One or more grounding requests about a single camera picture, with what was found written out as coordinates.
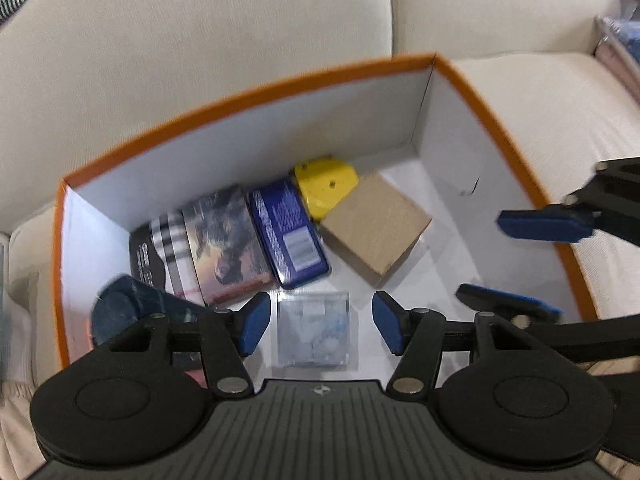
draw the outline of beige couch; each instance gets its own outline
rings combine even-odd
[[[29,0],[0,29],[0,230],[8,290],[59,367],[50,299],[60,176],[177,114],[299,72],[437,50],[504,121],[554,199],[640,155],[640,111],[592,57],[619,0]],[[578,246],[598,312],[640,312],[640,250]]]

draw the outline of blue rectangular box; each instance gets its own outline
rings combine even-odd
[[[251,191],[249,208],[283,288],[295,288],[329,272],[318,234],[288,178]]]

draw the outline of barcode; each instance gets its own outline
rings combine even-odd
[[[282,241],[297,272],[320,262],[320,254],[307,227],[282,235]]]

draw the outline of brown cardboard cube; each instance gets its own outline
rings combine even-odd
[[[429,222],[415,202],[372,174],[329,211],[321,226],[325,243],[376,286],[399,266]]]

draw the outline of gray ribbed panel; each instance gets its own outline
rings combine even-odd
[[[253,399],[224,402],[183,448],[146,465],[90,471],[49,463],[35,480],[604,480],[595,463],[514,471],[468,455],[426,407],[385,397],[377,383],[269,381]]]

